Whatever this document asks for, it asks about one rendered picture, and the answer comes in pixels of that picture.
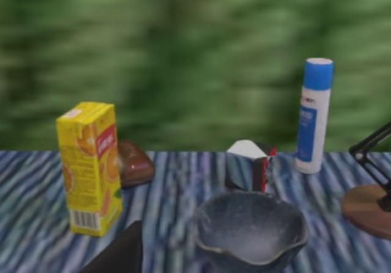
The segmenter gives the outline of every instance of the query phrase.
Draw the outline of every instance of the juice box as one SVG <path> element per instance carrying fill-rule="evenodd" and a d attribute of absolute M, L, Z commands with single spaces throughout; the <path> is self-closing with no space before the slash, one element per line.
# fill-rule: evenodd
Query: juice box
<path fill-rule="evenodd" d="M 56 127 L 70 230 L 103 236 L 122 212 L 114 105 L 79 103 Z"/>

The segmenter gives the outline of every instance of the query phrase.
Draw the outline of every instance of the wooden base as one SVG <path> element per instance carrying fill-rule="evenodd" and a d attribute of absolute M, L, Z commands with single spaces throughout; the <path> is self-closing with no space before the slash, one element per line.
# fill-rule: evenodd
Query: wooden base
<path fill-rule="evenodd" d="M 391 212 L 384 212 L 377 203 L 385 194 L 377 185 L 357 186 L 345 194 L 342 212 L 357 228 L 391 240 Z"/>

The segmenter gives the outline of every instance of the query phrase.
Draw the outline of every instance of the blurred green backdrop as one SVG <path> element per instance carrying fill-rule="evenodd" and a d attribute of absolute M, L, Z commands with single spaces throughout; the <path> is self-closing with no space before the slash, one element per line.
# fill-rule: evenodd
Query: blurred green backdrop
<path fill-rule="evenodd" d="M 391 0 L 0 0 L 0 149 L 56 149 L 79 101 L 148 150 L 294 150 L 302 69 L 335 62 L 326 149 L 391 119 Z"/>

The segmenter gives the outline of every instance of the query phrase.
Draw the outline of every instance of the juice box top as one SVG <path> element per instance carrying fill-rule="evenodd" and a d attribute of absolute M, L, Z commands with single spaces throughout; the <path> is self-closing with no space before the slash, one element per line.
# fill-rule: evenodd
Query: juice box top
<path fill-rule="evenodd" d="M 57 122 L 73 122 L 88 125 L 89 123 L 93 123 L 110 108 L 114 108 L 114 105 L 99 102 L 80 102 L 63 116 L 57 118 Z"/>

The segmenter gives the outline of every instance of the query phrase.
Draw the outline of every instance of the striped tablecloth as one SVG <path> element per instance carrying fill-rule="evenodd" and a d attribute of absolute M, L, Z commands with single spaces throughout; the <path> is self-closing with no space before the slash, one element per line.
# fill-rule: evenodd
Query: striped tablecloth
<path fill-rule="evenodd" d="M 155 179 L 123 192 L 121 218 L 99 239 L 68 230 L 58 153 L 0 151 L 0 273 L 76 273 L 139 219 L 144 273 L 217 273 L 195 247 L 189 224 L 197 205 L 224 191 L 225 153 L 148 155 Z M 372 156 L 391 170 L 391 154 Z M 268 191 L 300 208 L 310 229 L 308 245 L 284 273 L 391 272 L 391 242 L 355 229 L 341 215 L 343 193 L 364 183 L 372 181 L 347 153 L 326 154 L 315 176 L 297 173 L 292 155 L 277 155 Z"/>

